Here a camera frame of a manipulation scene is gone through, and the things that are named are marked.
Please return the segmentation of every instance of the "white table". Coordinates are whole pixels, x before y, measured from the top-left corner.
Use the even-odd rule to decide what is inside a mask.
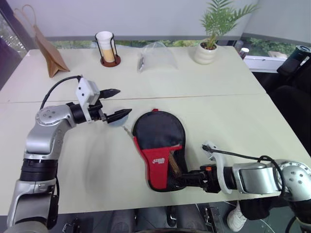
[[[263,94],[264,89],[232,46],[219,47],[214,63],[203,66],[191,56],[194,47],[169,48],[179,69],[155,68],[137,73],[141,49],[119,48],[121,63],[106,68],[99,62],[97,49],[60,50],[70,72],[48,77],[47,65],[39,50],[31,50],[0,92],[0,102],[42,101],[47,91],[62,78],[83,74],[100,89],[116,88],[112,99],[142,99],[215,95]],[[57,87],[49,101],[72,101],[76,81]]]
[[[59,105],[66,102],[50,102]],[[6,215],[19,178],[25,138],[35,122],[39,102],[0,103],[0,215]],[[295,159],[311,166],[311,159],[267,95],[236,95],[149,100],[105,100],[108,114],[132,108],[124,126],[152,110],[170,111],[186,131],[188,169],[208,163],[201,144],[209,139],[219,148],[245,155]],[[174,204],[261,197],[233,191],[205,193],[196,187],[158,193],[148,187],[145,164],[134,143],[119,125],[81,124],[69,131],[59,160],[59,213],[91,212]],[[251,162],[228,156],[229,165]]]
[[[0,215],[8,212],[25,139],[44,95],[58,80],[77,74],[95,81],[100,89],[122,91],[104,101],[104,112],[132,108],[124,123],[129,129],[153,108],[176,115],[186,130],[189,170],[208,163],[201,150],[206,140],[223,150],[295,159],[311,166],[309,155],[232,47],[220,47],[216,61],[208,66],[191,59],[193,49],[170,48],[179,70],[155,69],[141,74],[136,71],[139,49],[119,49],[122,62],[114,68],[99,64],[97,50],[61,50],[71,72],[59,72],[52,79],[48,78],[43,56],[31,50],[0,92],[0,181],[5,187],[1,190]],[[76,100],[75,88],[76,81],[63,83],[47,105]],[[145,164],[121,123],[85,123],[67,133],[59,160],[59,213],[261,197],[237,191],[211,194],[195,187],[169,193],[152,191],[146,182]],[[228,161],[230,165],[250,162],[236,157],[228,157]]]

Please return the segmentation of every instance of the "person's foot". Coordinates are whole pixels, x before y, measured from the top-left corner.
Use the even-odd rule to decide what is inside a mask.
[[[237,202],[237,207],[228,214],[227,217],[228,227],[233,232],[238,232],[239,230],[242,229],[246,220],[247,218],[245,218],[244,215],[242,214],[240,204],[239,202]]]

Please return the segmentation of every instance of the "paper bag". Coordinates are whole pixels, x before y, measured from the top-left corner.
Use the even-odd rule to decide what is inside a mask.
[[[32,9],[34,14],[35,23],[32,24],[28,17],[26,16],[24,12],[24,8],[28,6]],[[59,51],[44,37],[40,29],[36,25],[36,17],[35,17],[35,11],[32,8],[31,5],[24,5],[21,10],[15,9],[14,10],[14,16],[15,18],[25,27],[24,23],[20,18],[16,15],[16,12],[20,12],[20,14],[26,19],[26,21],[31,25],[31,28],[33,29],[35,33],[35,42],[38,45],[40,51],[42,52],[43,56],[45,57],[45,60],[48,65],[48,71],[49,71],[49,77],[52,78],[59,70],[62,71],[70,71],[68,67],[66,66],[62,56],[60,55]]]

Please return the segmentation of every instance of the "white wall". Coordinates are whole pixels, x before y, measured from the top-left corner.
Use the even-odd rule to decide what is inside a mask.
[[[311,43],[311,0],[259,0],[245,33]]]
[[[200,19],[210,0],[7,0],[11,8],[34,7],[37,24],[46,37],[93,36],[112,31],[133,38],[204,36]],[[235,0],[241,8],[258,0]],[[241,36],[250,15],[228,36]]]

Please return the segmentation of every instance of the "metal cup stand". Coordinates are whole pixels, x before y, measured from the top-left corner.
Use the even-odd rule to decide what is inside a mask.
[[[102,55],[101,48],[100,48],[99,43],[98,43],[98,41],[97,41],[96,35],[97,35],[97,34],[95,34],[95,40],[96,40],[96,43],[97,43],[97,46],[98,46],[99,53],[100,53],[100,55],[101,55],[101,64],[102,64],[104,67],[115,67],[115,66],[117,66],[118,64],[120,64],[121,58],[118,56],[117,49],[116,49],[116,43],[114,44],[115,50],[113,50],[113,48],[112,48],[112,40],[113,40],[113,38],[115,37],[115,36],[113,35],[113,33],[112,33],[112,37],[111,37],[111,39],[110,39],[110,46],[111,46],[111,50],[112,50],[113,56],[114,56],[114,58],[115,58],[115,61],[114,61],[114,62],[107,62],[107,61],[105,61],[104,56]]]

